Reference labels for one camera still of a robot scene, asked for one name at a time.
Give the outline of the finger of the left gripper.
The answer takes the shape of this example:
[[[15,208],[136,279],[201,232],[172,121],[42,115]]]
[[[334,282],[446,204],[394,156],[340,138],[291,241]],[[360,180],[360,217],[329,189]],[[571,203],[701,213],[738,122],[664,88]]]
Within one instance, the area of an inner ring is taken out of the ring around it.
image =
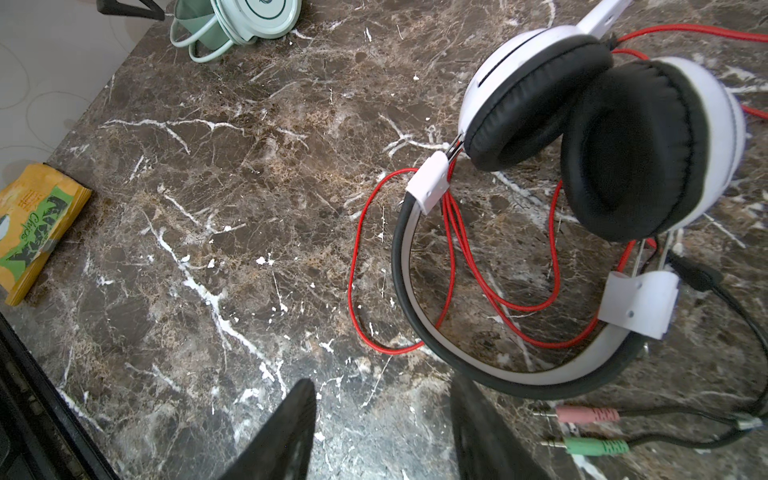
[[[123,3],[118,0],[97,0],[99,13],[106,16],[146,18],[156,21],[165,20],[165,11],[153,0],[139,0],[140,6]]]

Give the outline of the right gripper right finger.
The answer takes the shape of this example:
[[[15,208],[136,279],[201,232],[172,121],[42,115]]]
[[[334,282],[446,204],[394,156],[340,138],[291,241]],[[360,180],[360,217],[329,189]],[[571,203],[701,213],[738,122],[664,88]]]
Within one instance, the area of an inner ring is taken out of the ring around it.
[[[450,386],[450,412],[461,479],[547,479],[504,419],[464,375]]]

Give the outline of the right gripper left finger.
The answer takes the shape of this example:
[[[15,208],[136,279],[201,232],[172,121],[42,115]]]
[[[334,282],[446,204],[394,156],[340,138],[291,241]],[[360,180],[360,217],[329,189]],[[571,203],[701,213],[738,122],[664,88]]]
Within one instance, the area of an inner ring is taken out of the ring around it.
[[[316,418],[315,385],[301,379],[221,479],[306,479]]]

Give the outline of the mint green headphones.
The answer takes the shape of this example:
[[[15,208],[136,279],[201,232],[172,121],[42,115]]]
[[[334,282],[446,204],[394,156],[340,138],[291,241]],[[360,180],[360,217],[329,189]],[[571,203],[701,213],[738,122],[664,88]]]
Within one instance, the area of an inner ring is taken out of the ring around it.
[[[301,0],[178,1],[169,39],[194,62],[207,63],[234,46],[285,36],[301,10]]]

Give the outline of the white black red headphones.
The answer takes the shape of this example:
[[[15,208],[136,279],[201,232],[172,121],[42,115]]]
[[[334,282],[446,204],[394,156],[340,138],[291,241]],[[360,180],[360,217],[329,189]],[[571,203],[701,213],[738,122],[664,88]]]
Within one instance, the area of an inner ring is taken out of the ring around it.
[[[557,400],[614,379],[650,339],[667,332],[679,277],[664,265],[610,273],[599,333],[569,362],[537,373],[486,364],[448,340],[419,305],[410,278],[419,220],[448,197],[460,153],[501,171],[561,144],[560,170],[578,222],[609,242],[672,235],[724,193],[745,149],[744,113],[704,67],[658,57],[615,65],[603,35],[626,9],[598,3],[575,25],[515,36],[472,77],[457,137],[407,185],[392,246],[397,298],[412,328],[439,358],[471,380],[519,398]]]

